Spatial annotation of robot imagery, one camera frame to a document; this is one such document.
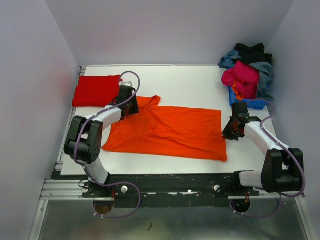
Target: white wall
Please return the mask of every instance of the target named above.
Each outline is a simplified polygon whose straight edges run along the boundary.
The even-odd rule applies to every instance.
[[[79,68],[43,0],[0,7],[0,239],[26,240]]]
[[[271,41],[293,0],[46,0],[80,65],[218,64]]]
[[[295,0],[267,50],[273,53],[278,137],[304,154],[306,202],[320,236],[320,1]]]

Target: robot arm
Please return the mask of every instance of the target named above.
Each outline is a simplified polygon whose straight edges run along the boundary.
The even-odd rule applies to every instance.
[[[128,100],[133,92],[136,91],[133,87],[121,85],[119,94],[115,99],[115,103],[105,106],[104,109],[109,109],[115,105],[119,105]],[[86,170],[89,176],[92,176],[98,183],[104,184],[109,176],[108,171],[103,167],[99,154],[102,145],[102,132],[110,125],[119,122],[129,115],[139,112],[137,98],[134,96],[129,102],[119,107],[113,107],[105,111],[99,116],[93,118],[86,126],[81,136],[76,162],[80,163]],[[82,117],[75,116],[69,128],[65,144],[64,153],[74,159],[76,142],[80,130],[84,123],[93,115]]]
[[[302,188],[302,176],[297,165],[279,144],[293,154],[303,169],[302,151],[298,148],[290,148],[276,137],[274,137],[277,140],[275,143],[263,131],[261,120],[250,116],[245,102],[237,102],[232,105],[232,116],[222,136],[225,139],[236,141],[246,136],[265,156],[262,171],[235,172],[236,179],[241,186],[263,189],[268,193],[299,191]]]

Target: orange fabric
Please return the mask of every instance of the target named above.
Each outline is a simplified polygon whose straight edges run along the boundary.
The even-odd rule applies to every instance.
[[[139,113],[114,123],[102,148],[118,153],[227,160],[221,111],[158,106],[160,99],[138,96]]]
[[[237,89],[236,89],[236,85],[237,83],[235,82],[233,85],[232,85],[232,90],[234,91],[235,93],[235,98],[242,101],[243,99],[245,99],[242,95],[241,95],[241,92],[239,92]]]

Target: blue tray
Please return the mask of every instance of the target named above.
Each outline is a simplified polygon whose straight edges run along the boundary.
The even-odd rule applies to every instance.
[[[232,88],[230,86],[228,86],[228,88],[229,88],[230,107],[234,103],[238,103],[238,102],[245,102],[246,103],[246,102],[250,101],[250,99],[243,99],[242,101],[236,99],[235,92],[232,90]],[[251,101],[247,104],[249,109],[258,109],[258,110],[264,109],[266,105],[267,105],[267,103],[265,101],[261,101],[261,100]]]

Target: screw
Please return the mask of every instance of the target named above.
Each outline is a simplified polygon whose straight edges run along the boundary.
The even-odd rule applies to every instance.
[[[213,187],[213,190],[215,190],[217,193],[221,191],[221,187],[219,185],[215,185]]]
[[[124,193],[124,194],[125,194],[126,192],[128,192],[128,187],[127,187],[126,185],[122,186],[122,187],[121,187],[121,192]]]

